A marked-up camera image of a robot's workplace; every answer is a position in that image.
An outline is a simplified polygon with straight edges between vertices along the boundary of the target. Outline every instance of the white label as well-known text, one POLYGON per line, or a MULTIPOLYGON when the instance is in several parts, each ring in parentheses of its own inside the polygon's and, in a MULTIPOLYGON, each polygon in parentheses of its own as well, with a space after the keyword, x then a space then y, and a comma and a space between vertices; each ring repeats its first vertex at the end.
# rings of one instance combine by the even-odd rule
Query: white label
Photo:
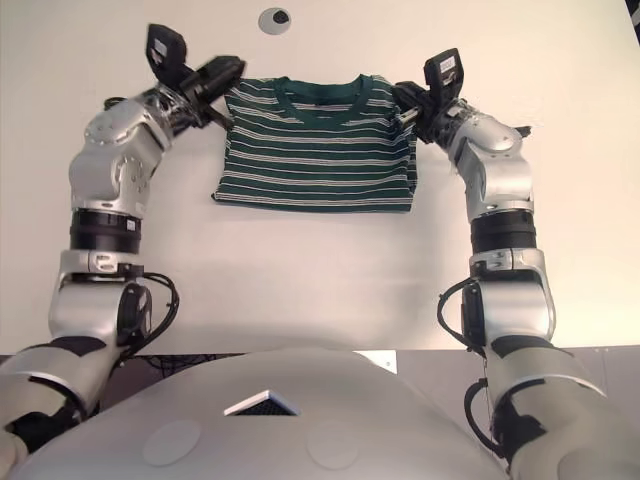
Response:
POLYGON ((449 57, 444 62, 440 62, 440 73, 451 70, 456 66, 456 57, 449 57))
POLYGON ((154 39, 153 48, 155 48, 156 51, 163 57, 167 56, 167 46, 157 38, 154 39))

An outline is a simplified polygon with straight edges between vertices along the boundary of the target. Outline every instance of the white stripe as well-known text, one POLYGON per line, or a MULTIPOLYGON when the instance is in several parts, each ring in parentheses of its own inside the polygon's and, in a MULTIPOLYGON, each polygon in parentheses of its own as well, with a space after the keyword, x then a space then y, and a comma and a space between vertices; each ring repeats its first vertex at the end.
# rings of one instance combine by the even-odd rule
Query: white stripe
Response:
POLYGON ((367 206, 367 205, 411 205, 411 197, 407 198, 371 198, 371 199, 353 199, 353 200, 295 200, 271 197, 254 197, 249 195, 239 195, 236 193, 216 192, 216 199, 242 200, 249 203, 266 203, 271 205, 295 205, 295 206, 367 206))
MULTIPOLYGON (((254 170, 267 170, 270 172, 283 172, 283 173, 295 173, 295 174, 303 174, 303 175, 384 175, 385 173, 388 172, 305 172, 303 170, 284 170, 281 168, 269 168, 269 167, 256 167, 255 165, 245 165, 244 163, 236 163, 236 162, 225 162, 225 165, 235 165, 237 167, 243 167, 243 168, 253 168, 254 170)), ((393 170, 398 169, 398 168, 404 168, 405 170, 407 169, 406 165, 399 165, 397 167, 394 167, 393 170)))
POLYGON ((350 104, 315 105, 312 103, 293 103, 292 105, 296 107, 298 110, 312 110, 312 111, 319 111, 319 112, 346 112, 352 107, 352 105, 350 104))
POLYGON ((370 98, 367 100, 367 105, 370 107, 395 107, 394 102, 390 102, 389 100, 382 100, 379 98, 370 98))
POLYGON ((240 85, 245 85, 245 86, 253 88, 254 90, 257 90, 259 92, 273 92, 273 88, 270 88, 270 87, 259 88, 259 87, 255 87, 255 86, 251 85, 249 82, 245 82, 245 81, 241 81, 240 85))
POLYGON ((323 187, 365 187, 370 185, 382 185, 389 182, 406 182, 406 175, 389 175, 386 178, 377 180, 291 180, 288 178, 267 177, 264 175, 256 175, 253 173, 232 172, 225 170, 222 177, 240 178, 243 180, 253 180, 255 182, 273 183, 277 185, 294 185, 294 186, 323 186, 323 187))
POLYGON ((253 138, 254 140, 264 140, 277 143, 321 143, 326 145, 358 145, 358 144, 379 144, 387 146, 395 146, 398 143, 406 142, 404 137, 398 135, 393 140, 387 140, 386 138, 376 137, 334 137, 334 138, 316 138, 316 137, 279 137, 274 135, 264 135, 262 133, 255 133, 251 130, 247 130, 242 127, 235 127, 234 133, 240 134, 244 137, 253 138))
POLYGON ((230 90, 232 96, 239 98, 240 100, 244 100, 249 103, 259 103, 261 105, 275 105, 278 103, 278 100, 273 97, 254 97, 246 92, 242 92, 238 90, 237 87, 233 87, 230 90))
POLYGON ((391 92, 389 90, 385 90, 384 88, 372 88, 371 89, 372 92, 382 92, 386 95, 389 95, 390 97, 393 98, 393 95, 391 95, 391 92))
POLYGON ((275 110, 274 113, 268 113, 263 110, 255 110, 253 108, 237 107, 237 106, 231 106, 231 105, 229 106, 229 110, 236 111, 244 115, 251 115, 253 117, 266 118, 267 120, 272 120, 274 122, 304 123, 298 120, 297 118, 281 117, 280 115, 276 115, 275 113, 284 113, 283 111, 280 111, 280 110, 275 110))
POLYGON ((352 125, 366 125, 367 123, 379 123, 380 125, 384 125, 385 127, 390 127, 391 122, 384 118, 365 118, 363 120, 349 120, 348 122, 344 122, 345 126, 352 125))
POLYGON ((246 118, 242 119, 243 122, 247 122, 247 123, 251 123, 253 125, 257 125, 259 127, 262 128, 266 128, 268 130, 277 130, 279 132, 287 132, 287 133, 337 133, 337 134, 342 134, 342 133, 351 133, 351 132, 364 132, 364 131, 374 131, 374 132, 378 132, 378 133, 389 133, 387 130, 381 130, 379 128, 373 128, 373 127, 365 127, 365 128, 354 128, 352 130, 291 130, 289 128, 276 128, 276 127, 269 127, 268 125, 264 125, 262 123, 258 123, 258 122, 252 122, 251 120, 247 120, 246 118))
POLYGON ((385 84, 385 85, 387 85, 389 87, 391 86, 391 83, 389 82, 389 80, 387 80, 384 77, 381 77, 380 75, 371 75, 371 78, 373 78, 375 81, 383 83, 383 84, 385 84))
POLYGON ((226 185, 227 187, 235 187, 235 188, 247 188, 249 190, 258 190, 260 192, 272 192, 272 193, 286 193, 290 195, 363 195, 365 193, 376 193, 376 192, 385 192, 392 190, 407 190, 407 187, 396 187, 396 188, 374 188, 373 190, 363 190, 361 192, 316 192, 316 191, 308 191, 308 192, 292 192, 291 190, 271 190, 269 188, 257 188, 257 187, 248 187, 246 185, 236 185, 233 183, 220 182, 220 185, 226 185))
MULTIPOLYGON (((402 152, 403 150, 408 150, 409 147, 403 147, 400 148, 398 150, 395 150, 393 152, 388 152, 388 151, 384 151, 384 150, 357 150, 357 151, 353 151, 353 150, 305 150, 305 149, 301 149, 301 148, 280 148, 280 147, 266 147, 266 146, 260 146, 260 145, 251 145, 249 143, 244 143, 241 142, 239 140, 236 140, 234 142, 232 142, 233 144, 240 144, 240 145, 244 145, 245 147, 251 147, 251 148, 263 148, 263 149, 267 149, 267 150, 279 150, 281 152, 308 152, 308 153, 349 153, 349 154, 353 154, 353 153, 386 153, 386 154, 396 154, 399 152, 402 152)), ((280 161, 282 161, 283 158, 285 157, 271 157, 271 158, 279 158, 280 161)), ((342 160, 340 159, 336 159, 333 160, 334 162, 342 162, 342 160)))

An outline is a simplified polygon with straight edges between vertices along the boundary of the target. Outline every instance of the green striped t-shirt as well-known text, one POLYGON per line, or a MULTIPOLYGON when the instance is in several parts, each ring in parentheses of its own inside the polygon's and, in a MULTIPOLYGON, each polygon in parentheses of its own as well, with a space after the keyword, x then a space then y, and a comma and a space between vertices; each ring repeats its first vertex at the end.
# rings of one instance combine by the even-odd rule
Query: green striped t-shirt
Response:
POLYGON ((391 84, 243 79, 219 202, 305 212, 406 212, 416 187, 415 135, 397 120, 391 84))

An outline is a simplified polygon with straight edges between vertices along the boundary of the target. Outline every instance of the black cable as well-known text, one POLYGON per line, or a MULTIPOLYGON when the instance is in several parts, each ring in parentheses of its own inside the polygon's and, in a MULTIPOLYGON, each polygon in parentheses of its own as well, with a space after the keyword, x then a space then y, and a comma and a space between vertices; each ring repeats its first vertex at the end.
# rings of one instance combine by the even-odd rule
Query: black cable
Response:
POLYGON ((467 417, 467 423, 473 430, 473 433, 478 437, 480 443, 484 445, 487 449, 491 450, 498 457, 504 458, 504 453, 502 451, 502 447, 494 442, 492 442, 483 432, 480 430, 480 427, 476 423, 476 419, 473 418, 473 412, 471 411, 471 404, 473 403, 473 399, 478 394, 478 392, 484 388, 487 388, 488 383, 486 378, 480 378, 476 383, 471 385, 467 392, 464 394, 464 415, 467 417))
POLYGON ((467 285, 471 285, 472 283, 475 283, 475 280, 473 278, 467 278, 459 283, 456 283, 455 285, 447 289, 447 291, 445 291, 442 295, 440 295, 440 300, 438 300, 438 311, 437 311, 438 323, 442 328, 444 328, 449 333, 449 335, 451 335, 453 338, 455 338, 460 343, 462 343, 465 347, 467 347, 469 351, 474 351, 484 357, 484 352, 482 351, 482 349, 477 346, 474 346, 462 334, 453 330, 444 320, 444 315, 442 314, 442 310, 444 309, 445 304, 449 300, 449 297, 451 297, 451 295, 456 293, 458 290, 462 290, 464 287, 466 287, 467 285))
POLYGON ((145 272, 143 274, 143 277, 146 278, 147 280, 151 280, 152 282, 156 282, 156 283, 159 283, 160 285, 164 285, 171 292, 171 299, 167 304, 167 307, 168 307, 167 314, 162 319, 162 321, 158 324, 158 326, 155 329, 153 329, 146 338, 143 338, 140 342, 134 344, 131 348, 123 352, 123 354, 120 356, 118 363, 122 363, 126 360, 129 360, 136 353, 138 353, 140 350, 145 348, 147 345, 149 345, 151 342, 157 339, 160 335, 162 335, 171 326, 171 324, 173 323, 173 320, 176 318, 176 315, 178 314, 178 308, 180 307, 180 295, 178 295, 178 290, 176 289, 176 286, 173 283, 173 280, 171 280, 169 277, 161 273, 152 273, 152 272, 145 272))

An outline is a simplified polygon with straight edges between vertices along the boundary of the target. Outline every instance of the white tabletop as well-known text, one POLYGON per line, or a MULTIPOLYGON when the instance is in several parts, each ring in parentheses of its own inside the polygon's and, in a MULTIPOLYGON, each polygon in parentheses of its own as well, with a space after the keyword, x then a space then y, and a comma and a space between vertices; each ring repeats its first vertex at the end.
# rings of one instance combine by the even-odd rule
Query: white tabletop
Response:
MULTIPOLYGON (((235 54, 248 77, 317 83, 359 73, 422 83, 424 61, 458 47, 464 96, 507 124, 534 126, 524 154, 556 343, 640 343, 640 48, 622 0, 1 5, 0 353, 48 338, 69 242, 68 165, 103 99, 154 84, 149 22, 184 35, 192 66, 235 54), (281 36, 257 27, 273 6, 291 14, 281 36)), ((154 178, 145 266, 175 280, 182 305, 149 352, 457 347, 436 325, 436 302, 467 276, 471 248, 464 187, 444 154, 419 147, 409 214, 299 214, 214 203, 223 142, 215 126, 188 132, 154 178)), ((459 300, 450 303, 458 325, 459 300)))

